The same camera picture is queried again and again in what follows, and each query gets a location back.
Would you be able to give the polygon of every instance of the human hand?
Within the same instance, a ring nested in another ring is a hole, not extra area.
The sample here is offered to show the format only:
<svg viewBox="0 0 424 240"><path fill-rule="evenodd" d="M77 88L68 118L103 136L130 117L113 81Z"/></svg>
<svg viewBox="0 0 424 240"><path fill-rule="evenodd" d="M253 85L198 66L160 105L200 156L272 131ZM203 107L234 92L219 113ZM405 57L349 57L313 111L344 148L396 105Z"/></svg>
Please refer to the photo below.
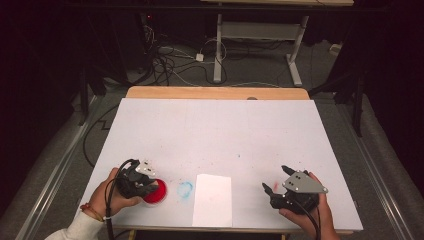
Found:
<svg viewBox="0 0 424 240"><path fill-rule="evenodd" d="M107 188L106 196L109 197L109 191L113 184L111 181L113 181L117 172L118 172L118 168L112 169L112 171L109 173L108 178L102 183L100 183L100 185L96 188L96 190L91 195L91 198L89 201L90 206L102 218L106 216L105 190ZM131 207L131 206L137 205L142 200L143 199L141 197L132 197L127 199L119 193L118 189L115 188L112 193L112 200L110 203L111 216L117 214L124 207ZM91 211L84 211L84 213L96 219L95 214L92 213Z"/></svg>
<svg viewBox="0 0 424 240"><path fill-rule="evenodd" d="M309 173L309 176L314 179L315 181L321 183L318 178L313 174ZM293 213L292 211L288 209L280 209L279 213L283 215L288 220L292 221L293 223L299 225L305 231L305 233L311 237L312 239L316 238L316 231L315 227L312 224L311 220L306 215L298 215ZM321 225L321 238L325 240L333 240L333 239L340 239L337 235L336 231L334 230L333 225L333 216L331 214L330 206L327 203L327 196L324 193L319 194L319 205L317 208L312 210L310 212L312 217L315 219L318 225Z"/></svg>

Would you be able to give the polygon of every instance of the white paper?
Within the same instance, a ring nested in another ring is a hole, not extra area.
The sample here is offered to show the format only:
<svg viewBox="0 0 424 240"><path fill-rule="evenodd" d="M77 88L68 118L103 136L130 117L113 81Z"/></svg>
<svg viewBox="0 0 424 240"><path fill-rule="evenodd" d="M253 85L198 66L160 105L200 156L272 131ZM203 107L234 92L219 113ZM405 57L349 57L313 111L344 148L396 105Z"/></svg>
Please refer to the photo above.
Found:
<svg viewBox="0 0 424 240"><path fill-rule="evenodd" d="M232 227L231 178L197 175L193 227Z"/></svg>

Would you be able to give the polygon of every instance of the gray floor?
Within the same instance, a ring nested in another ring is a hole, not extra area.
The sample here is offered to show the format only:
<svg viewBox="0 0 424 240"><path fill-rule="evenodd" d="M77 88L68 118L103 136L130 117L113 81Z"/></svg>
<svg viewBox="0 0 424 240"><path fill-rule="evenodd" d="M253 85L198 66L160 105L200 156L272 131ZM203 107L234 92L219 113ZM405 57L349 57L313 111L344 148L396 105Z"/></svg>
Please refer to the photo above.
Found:
<svg viewBox="0 0 424 240"><path fill-rule="evenodd" d="M228 43L227 58L224 60L227 78L223 86L294 87L283 58L290 52L291 43L284 42L279 46L265 43L260 46L265 49L251 47L250 54L246 55L247 49L244 45ZM174 47L180 50L174 51L174 54L195 56L198 52L185 46ZM336 59L328 53L329 47L330 44L326 42L313 47L301 47L296 63L305 89L309 90L325 82ZM162 49L163 52L169 52L169 50L169 48ZM191 61L175 57L172 59L175 65ZM213 57L207 56L205 61L213 61ZM211 81L213 66L211 64L196 65L205 67L208 80ZM206 82L203 68L187 69L189 66L175 68L175 74L171 76L169 85L211 86ZM129 72L131 78L136 78L137 75L136 71ZM84 126L78 126L81 114L78 111L78 101L76 101L75 114L40 155L15 200L2 217L0 239L44 239L50 233L69 225L92 172L92 167L83 153L82 136L87 133L91 124L119 103L125 93L125 88L108 85L106 96L93 97L91 114ZM350 126L350 105L334 104L331 93L317 94L313 99L364 225L363 231L343 236L343 239L420 239L420 236L424 234L423 199L390 147L383 130L374 118L366 96L363 106L362 138L356 137ZM101 118L106 120L106 127L111 125L115 110ZM86 139L86 152L92 163L95 163L100 154L107 134L107 130L102 130L102 124L95 124L89 132ZM73 148L70 147L72 143L76 143ZM46 186L51 182L57 183L57 191L51 187L52 184ZM53 191L40 200L40 196L44 196L43 189L47 192L52 189ZM51 201L42 205L46 199ZM143 239L171 237L173 239L275 239L268 235L219 235L216 233L201 235L174 232L145 232ZM99 238L107 239L105 231L100 232ZM298 234L292 235L290 239L307 238L303 234Z"/></svg>

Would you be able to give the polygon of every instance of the white sleeve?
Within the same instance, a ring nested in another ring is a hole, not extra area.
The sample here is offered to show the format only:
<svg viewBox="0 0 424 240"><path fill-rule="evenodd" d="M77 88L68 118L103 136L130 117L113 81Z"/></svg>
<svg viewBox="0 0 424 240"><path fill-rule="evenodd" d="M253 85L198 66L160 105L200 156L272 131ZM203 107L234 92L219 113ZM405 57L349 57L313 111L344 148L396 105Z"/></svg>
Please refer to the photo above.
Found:
<svg viewBox="0 0 424 240"><path fill-rule="evenodd" d="M54 232L46 240L97 240L103 223L80 212L67 229Z"/></svg>

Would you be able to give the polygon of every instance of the dark background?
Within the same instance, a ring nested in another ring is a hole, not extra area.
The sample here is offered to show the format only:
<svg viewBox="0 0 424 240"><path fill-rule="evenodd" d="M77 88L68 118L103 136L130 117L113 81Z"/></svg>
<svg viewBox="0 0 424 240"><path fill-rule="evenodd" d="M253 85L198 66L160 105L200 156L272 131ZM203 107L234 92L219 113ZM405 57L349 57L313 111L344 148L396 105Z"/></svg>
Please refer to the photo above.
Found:
<svg viewBox="0 0 424 240"><path fill-rule="evenodd" d="M166 0L150 2L172 3ZM390 2L356 1L355 5L374 7ZM198 1L179 3L196 4ZM421 193L424 192L419 168L424 159L421 146L424 137L422 9L420 1L397 0L387 16L312 16L304 37L304 42L311 45L323 39L344 42L328 82L352 69L359 74L326 91L344 92L350 96L358 76L363 76L365 93L376 117ZM214 15L168 13L152 16L158 29L176 41L202 46L205 37L215 34ZM257 19L255 15L235 15L234 18L253 17ZM280 21L280 18L271 16L266 20ZM71 102L79 91L82 68L87 69L92 85L101 85L102 76L125 81L125 71L134 62L142 64L144 61L125 53L131 52L126 48L139 47L141 42L129 43L113 37L116 29L112 26L120 26L118 32L136 29L134 24L129 24L129 29L122 28L127 26L122 24L125 17L95 14L90 21L86 15L67 11L62 3L53 0L3 1L0 4L3 103L0 166L3 172L1 187L5 193L1 214L43 148L73 113Z"/></svg>

